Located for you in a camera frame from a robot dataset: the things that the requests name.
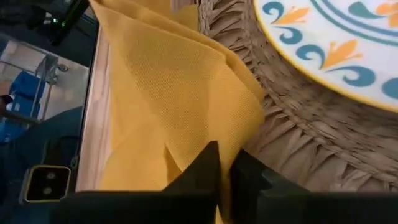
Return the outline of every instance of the napkin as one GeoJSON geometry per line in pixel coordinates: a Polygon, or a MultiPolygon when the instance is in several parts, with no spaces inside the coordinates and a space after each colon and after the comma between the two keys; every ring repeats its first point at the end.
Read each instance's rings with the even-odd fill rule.
{"type": "Polygon", "coordinates": [[[264,120],[262,88],[236,54],[196,31],[195,6],[90,3],[111,46],[112,152],[100,189],[162,190],[218,141],[228,220],[229,168],[264,120]]]}

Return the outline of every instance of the wicker charger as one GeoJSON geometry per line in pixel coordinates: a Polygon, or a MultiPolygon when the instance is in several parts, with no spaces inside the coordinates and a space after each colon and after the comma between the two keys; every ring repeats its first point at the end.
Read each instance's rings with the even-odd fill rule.
{"type": "Polygon", "coordinates": [[[314,191],[397,191],[398,114],[308,79],[258,26],[252,0],[202,0],[200,31],[236,52],[263,86],[265,122],[245,149],[314,191]]]}

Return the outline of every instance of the blue object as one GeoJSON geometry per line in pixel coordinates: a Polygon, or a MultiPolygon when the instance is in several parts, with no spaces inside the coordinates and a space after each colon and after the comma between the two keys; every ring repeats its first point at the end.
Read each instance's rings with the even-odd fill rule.
{"type": "MultiPolygon", "coordinates": [[[[34,77],[33,75],[25,71],[22,71],[11,84],[9,93],[34,100],[39,81],[39,78],[34,77]]],[[[42,83],[40,84],[37,99],[40,99],[43,96],[44,86],[45,82],[42,81],[42,83]]]]}
{"type": "MultiPolygon", "coordinates": [[[[14,102],[12,103],[12,111],[15,111],[24,116],[30,116],[32,111],[33,100],[25,98],[23,96],[16,95],[14,102]]],[[[39,114],[40,104],[37,102],[34,108],[32,117],[37,117],[39,114]]],[[[26,129],[19,123],[13,120],[7,119],[0,125],[0,142],[9,142],[13,139],[18,138],[23,134],[26,129]]]]}

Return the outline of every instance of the plate rim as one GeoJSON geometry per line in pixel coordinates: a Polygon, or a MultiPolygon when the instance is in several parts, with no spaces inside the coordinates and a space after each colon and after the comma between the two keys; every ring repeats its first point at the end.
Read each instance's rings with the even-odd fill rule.
{"type": "Polygon", "coordinates": [[[281,56],[283,56],[283,58],[288,61],[288,63],[290,63],[292,66],[294,66],[296,69],[298,69],[301,73],[303,73],[305,76],[311,78],[312,80],[315,80],[316,82],[318,82],[319,84],[329,88],[330,90],[333,90],[345,97],[351,98],[352,100],[356,100],[360,103],[364,103],[367,105],[371,105],[380,109],[384,109],[384,110],[388,110],[391,112],[395,112],[398,113],[398,105],[394,106],[392,104],[388,104],[388,103],[380,103],[377,102],[374,99],[371,99],[367,96],[363,96],[363,95],[359,95],[359,94],[355,94],[351,91],[348,91],[338,85],[332,84],[330,82],[327,82],[326,80],[320,78],[318,75],[313,74],[311,71],[307,70],[304,66],[301,66],[298,62],[295,61],[294,58],[292,58],[290,55],[288,55],[287,52],[285,52],[281,47],[279,47],[277,41],[272,37],[272,35],[270,34],[270,32],[267,31],[266,27],[265,27],[265,22],[262,21],[261,17],[260,17],[260,13],[259,9],[257,8],[257,5],[259,0],[253,0],[254,2],[254,13],[256,15],[256,19],[263,31],[263,33],[266,35],[267,40],[271,43],[271,45],[276,49],[276,51],[278,51],[278,53],[281,54],[281,56]]]}

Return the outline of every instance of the ceramic plate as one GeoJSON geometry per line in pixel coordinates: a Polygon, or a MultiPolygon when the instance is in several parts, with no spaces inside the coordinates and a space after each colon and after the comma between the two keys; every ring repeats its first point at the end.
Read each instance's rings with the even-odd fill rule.
{"type": "Polygon", "coordinates": [[[398,0],[254,0],[267,38],[314,80],[398,112],[398,0]]]}

